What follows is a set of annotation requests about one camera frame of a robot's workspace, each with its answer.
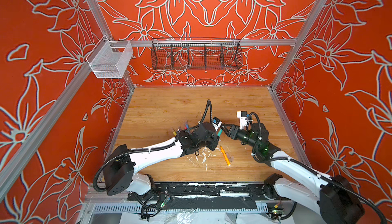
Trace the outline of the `orange marker pen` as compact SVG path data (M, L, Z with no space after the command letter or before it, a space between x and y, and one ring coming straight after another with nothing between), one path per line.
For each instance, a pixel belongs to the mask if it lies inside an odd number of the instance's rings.
M225 150L223 149L222 146L220 146L219 148L220 148L220 151L221 151L221 153L222 153L222 155L223 155L223 157L224 157L224 160L225 160L226 164L227 164L228 166L231 166L231 162L230 162L230 160L229 160L229 158L228 158L228 156L227 156Z

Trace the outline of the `green marker pen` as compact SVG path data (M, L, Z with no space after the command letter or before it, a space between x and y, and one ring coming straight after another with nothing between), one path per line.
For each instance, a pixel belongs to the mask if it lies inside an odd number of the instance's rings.
M222 134L222 132L223 132L223 130L222 130L222 129L219 129L218 132L217 132L217 135L220 137L221 134Z

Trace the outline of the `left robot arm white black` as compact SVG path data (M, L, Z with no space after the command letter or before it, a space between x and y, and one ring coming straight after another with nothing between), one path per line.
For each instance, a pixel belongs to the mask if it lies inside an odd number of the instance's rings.
M178 131L171 139L144 148L129 149L121 145L116 148L93 179L97 192L109 196L123 191L144 195L153 188L153 179L139 172L151 165L194 154L203 147L214 151L218 145L222 122L213 119L212 123L203 122L195 128Z

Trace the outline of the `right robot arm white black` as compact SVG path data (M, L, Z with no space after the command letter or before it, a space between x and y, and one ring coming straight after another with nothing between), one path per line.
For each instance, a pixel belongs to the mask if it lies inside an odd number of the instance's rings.
M319 214L327 224L355 224L365 214L358 195L343 176L332 177L291 158L258 131L242 130L234 124L221 126L231 139L252 147L252 157L294 179L274 174L264 181L266 198L284 197Z

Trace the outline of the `clear plastic bin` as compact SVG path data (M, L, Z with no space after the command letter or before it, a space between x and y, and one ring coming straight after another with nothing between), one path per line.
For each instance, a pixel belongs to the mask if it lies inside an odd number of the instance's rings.
M97 78L122 78L133 56L130 41L117 47L116 41L109 41L105 36L93 48L86 58Z

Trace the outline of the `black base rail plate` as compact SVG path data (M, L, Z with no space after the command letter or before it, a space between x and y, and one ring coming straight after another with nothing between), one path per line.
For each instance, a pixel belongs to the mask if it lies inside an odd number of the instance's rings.
M281 196L271 196L262 182L156 182L152 189L140 196L146 199L154 192L168 194L174 198L234 197L250 200L280 201Z

